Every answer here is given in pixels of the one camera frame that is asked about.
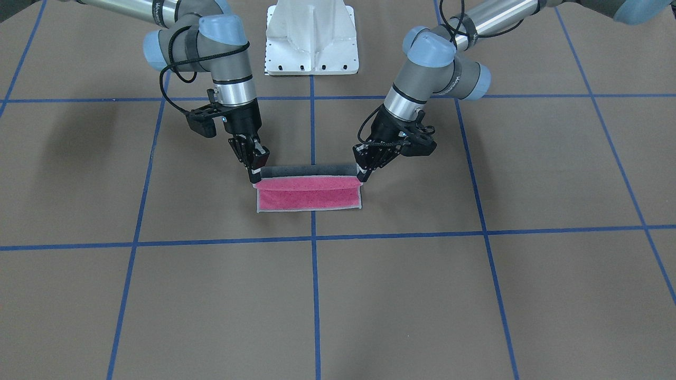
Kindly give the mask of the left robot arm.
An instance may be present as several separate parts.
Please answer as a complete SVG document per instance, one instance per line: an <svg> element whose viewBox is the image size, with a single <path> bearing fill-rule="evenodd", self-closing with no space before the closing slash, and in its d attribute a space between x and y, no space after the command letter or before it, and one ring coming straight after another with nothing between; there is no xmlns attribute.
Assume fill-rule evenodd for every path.
<svg viewBox="0 0 676 380"><path fill-rule="evenodd" d="M484 1L435 28L418 26L404 37L403 67L384 102L369 117L370 133L358 136L353 154L360 182L397 156L429 156L436 149L435 128L425 127L424 108L432 96L478 100L492 82L490 70L464 52L480 40L506 34L531 15L559 1Z"/></svg>

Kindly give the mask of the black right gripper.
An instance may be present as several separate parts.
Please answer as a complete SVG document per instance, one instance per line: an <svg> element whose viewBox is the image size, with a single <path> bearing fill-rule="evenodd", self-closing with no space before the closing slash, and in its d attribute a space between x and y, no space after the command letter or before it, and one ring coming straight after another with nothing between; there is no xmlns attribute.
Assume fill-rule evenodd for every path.
<svg viewBox="0 0 676 380"><path fill-rule="evenodd" d="M260 142L258 130L262 126L258 100L240 106L222 106L224 126L232 135L228 140L238 161L244 165L249 182L262 180L261 170L266 166L270 151Z"/></svg>

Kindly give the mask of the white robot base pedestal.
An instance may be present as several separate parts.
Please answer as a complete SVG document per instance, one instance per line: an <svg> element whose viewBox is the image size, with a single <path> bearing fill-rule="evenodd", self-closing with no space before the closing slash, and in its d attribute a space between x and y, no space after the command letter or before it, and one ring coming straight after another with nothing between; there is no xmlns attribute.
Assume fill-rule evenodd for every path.
<svg viewBox="0 0 676 380"><path fill-rule="evenodd" d="M266 15L265 74L358 73L353 7L343 1L278 1Z"/></svg>

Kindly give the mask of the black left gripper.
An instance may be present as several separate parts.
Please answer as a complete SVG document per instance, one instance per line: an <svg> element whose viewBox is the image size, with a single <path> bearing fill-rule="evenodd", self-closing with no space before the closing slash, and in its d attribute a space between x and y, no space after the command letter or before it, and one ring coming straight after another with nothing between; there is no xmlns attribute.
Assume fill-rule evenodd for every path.
<svg viewBox="0 0 676 380"><path fill-rule="evenodd" d="M382 168L397 156L404 138L415 133L416 121L409 121L393 116L384 105L379 106L375 119L366 139L359 139L359 145L353 146L353 156L358 166L357 177L361 182L369 180L369 176L377 168Z"/></svg>

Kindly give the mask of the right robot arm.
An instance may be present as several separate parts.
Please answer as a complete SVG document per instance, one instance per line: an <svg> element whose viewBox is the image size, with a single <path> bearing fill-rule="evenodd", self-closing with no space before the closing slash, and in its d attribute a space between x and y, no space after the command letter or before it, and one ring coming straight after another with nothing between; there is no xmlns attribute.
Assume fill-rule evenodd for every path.
<svg viewBox="0 0 676 380"><path fill-rule="evenodd" d="M160 75L209 73L209 103L180 112L193 132L212 138L222 118L230 147L251 183L261 181L269 150L260 142L260 106L243 22L227 1L86 1L116 14L159 26L143 40L143 54Z"/></svg>

